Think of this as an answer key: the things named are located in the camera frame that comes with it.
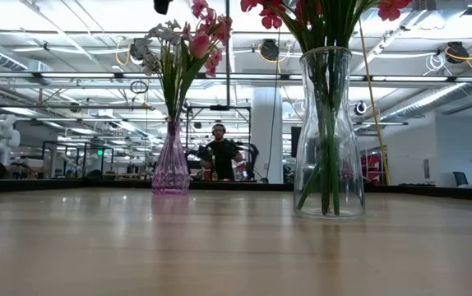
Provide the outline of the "black monitor screen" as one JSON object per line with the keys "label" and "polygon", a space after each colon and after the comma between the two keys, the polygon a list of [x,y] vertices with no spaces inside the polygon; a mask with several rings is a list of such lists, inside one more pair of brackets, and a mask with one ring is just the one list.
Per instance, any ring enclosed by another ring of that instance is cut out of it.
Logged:
{"label": "black monitor screen", "polygon": [[301,127],[295,127],[295,126],[291,127],[291,153],[290,155],[294,158],[297,156],[298,142],[299,142],[301,130],[302,130]]}

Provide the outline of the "white building column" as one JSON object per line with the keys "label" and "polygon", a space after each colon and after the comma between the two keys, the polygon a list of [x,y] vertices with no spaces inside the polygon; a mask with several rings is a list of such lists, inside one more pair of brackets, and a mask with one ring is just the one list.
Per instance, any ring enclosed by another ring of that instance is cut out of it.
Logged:
{"label": "white building column", "polygon": [[280,184],[283,177],[282,99],[278,88],[252,91],[251,143],[259,150],[255,163],[259,178]]}

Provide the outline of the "white artificial blossom spray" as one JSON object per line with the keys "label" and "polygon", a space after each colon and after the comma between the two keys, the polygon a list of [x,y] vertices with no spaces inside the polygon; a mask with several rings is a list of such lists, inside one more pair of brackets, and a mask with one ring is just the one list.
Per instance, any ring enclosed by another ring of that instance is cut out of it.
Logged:
{"label": "white artificial blossom spray", "polygon": [[159,23],[146,35],[130,44],[130,58],[141,65],[147,77],[156,77],[160,83],[167,118],[175,120],[183,105],[180,99],[183,65],[181,56],[181,26],[176,21]]}

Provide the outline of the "person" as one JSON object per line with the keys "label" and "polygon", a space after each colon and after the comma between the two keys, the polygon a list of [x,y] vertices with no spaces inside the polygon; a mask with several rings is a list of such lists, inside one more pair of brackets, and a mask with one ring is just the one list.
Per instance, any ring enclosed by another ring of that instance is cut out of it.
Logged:
{"label": "person", "polygon": [[215,124],[211,133],[215,139],[209,142],[206,148],[211,149],[212,156],[206,160],[200,159],[201,166],[204,169],[210,169],[212,172],[216,172],[218,179],[221,181],[234,181],[232,163],[233,161],[236,163],[242,162],[243,156],[232,141],[224,138],[226,129],[223,124]]}

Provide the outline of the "red tool cart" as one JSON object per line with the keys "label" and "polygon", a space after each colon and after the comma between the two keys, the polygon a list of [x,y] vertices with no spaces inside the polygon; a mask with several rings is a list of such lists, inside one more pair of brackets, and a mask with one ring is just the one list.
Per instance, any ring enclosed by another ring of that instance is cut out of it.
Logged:
{"label": "red tool cart", "polygon": [[363,177],[374,185],[386,185],[385,166],[382,154],[368,152],[361,156]]}

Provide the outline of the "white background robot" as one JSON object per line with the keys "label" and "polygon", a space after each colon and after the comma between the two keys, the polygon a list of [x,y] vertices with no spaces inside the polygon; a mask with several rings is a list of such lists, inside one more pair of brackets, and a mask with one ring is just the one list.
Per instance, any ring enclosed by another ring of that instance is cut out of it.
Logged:
{"label": "white background robot", "polygon": [[12,149],[18,147],[21,142],[21,135],[14,128],[16,121],[15,115],[0,115],[0,162],[4,165],[10,164]]}

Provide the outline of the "black background rig frame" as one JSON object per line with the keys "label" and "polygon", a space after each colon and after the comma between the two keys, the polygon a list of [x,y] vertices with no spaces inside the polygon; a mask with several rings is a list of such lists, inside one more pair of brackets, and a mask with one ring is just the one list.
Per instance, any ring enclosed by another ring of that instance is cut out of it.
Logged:
{"label": "black background rig frame", "polygon": [[[235,111],[242,119],[196,119],[197,115],[199,115],[204,109],[209,109],[210,111],[219,111],[219,112],[228,112],[228,111]],[[242,178],[243,182],[256,182],[256,176],[254,173],[255,163],[257,157],[259,156],[259,151],[257,147],[251,143],[251,129],[252,129],[252,108],[251,107],[238,107],[238,106],[229,106],[229,105],[209,105],[209,106],[188,106],[186,108],[186,131],[185,131],[185,155],[195,155],[196,157],[200,157],[200,153],[204,150],[203,147],[198,148],[197,150],[191,149],[189,147],[189,140],[191,139],[192,132],[190,131],[189,124],[190,123],[215,123],[215,124],[222,124],[222,123],[246,123],[248,125],[247,132],[232,132],[230,136],[236,137],[243,137],[247,136],[248,139],[246,142],[244,141],[235,141],[234,144],[236,145],[237,150],[246,151],[248,153],[249,159],[246,161],[245,164],[245,174],[244,178]]]}

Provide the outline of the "pink artificial blossom spray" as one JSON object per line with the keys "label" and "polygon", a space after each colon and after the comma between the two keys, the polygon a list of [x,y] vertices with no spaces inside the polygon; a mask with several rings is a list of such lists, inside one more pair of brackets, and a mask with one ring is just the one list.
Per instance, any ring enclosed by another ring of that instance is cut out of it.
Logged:
{"label": "pink artificial blossom spray", "polygon": [[190,41],[193,37],[206,34],[210,37],[210,54],[204,68],[206,76],[216,77],[217,67],[221,63],[221,49],[229,42],[232,19],[229,16],[217,15],[215,9],[211,8],[207,0],[192,0],[192,14],[199,20],[194,34],[190,32],[190,25],[185,24],[182,39]]}

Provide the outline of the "pink artificial tulip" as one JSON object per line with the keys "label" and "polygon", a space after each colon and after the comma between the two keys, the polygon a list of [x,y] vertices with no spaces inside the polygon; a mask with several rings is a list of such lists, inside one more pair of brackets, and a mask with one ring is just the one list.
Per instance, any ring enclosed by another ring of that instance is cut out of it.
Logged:
{"label": "pink artificial tulip", "polygon": [[174,95],[169,116],[177,119],[184,105],[186,93],[210,54],[210,37],[200,34],[190,41],[181,40],[177,49],[177,65],[174,67]]}

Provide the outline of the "pink ribbed glass vase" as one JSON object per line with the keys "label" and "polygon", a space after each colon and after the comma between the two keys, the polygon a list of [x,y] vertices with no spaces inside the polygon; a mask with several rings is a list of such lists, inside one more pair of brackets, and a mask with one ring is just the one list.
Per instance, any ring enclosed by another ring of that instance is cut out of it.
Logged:
{"label": "pink ribbed glass vase", "polygon": [[151,181],[155,195],[185,195],[190,187],[190,174],[180,138],[181,120],[170,118],[167,135],[156,162]]}

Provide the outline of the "clear glass vase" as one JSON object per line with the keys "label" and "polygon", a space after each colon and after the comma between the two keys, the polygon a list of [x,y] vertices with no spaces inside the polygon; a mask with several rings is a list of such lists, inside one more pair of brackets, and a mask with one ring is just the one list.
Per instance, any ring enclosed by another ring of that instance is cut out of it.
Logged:
{"label": "clear glass vase", "polygon": [[349,115],[351,52],[320,47],[300,59],[305,112],[294,173],[294,213],[346,220],[365,212],[357,138]]}

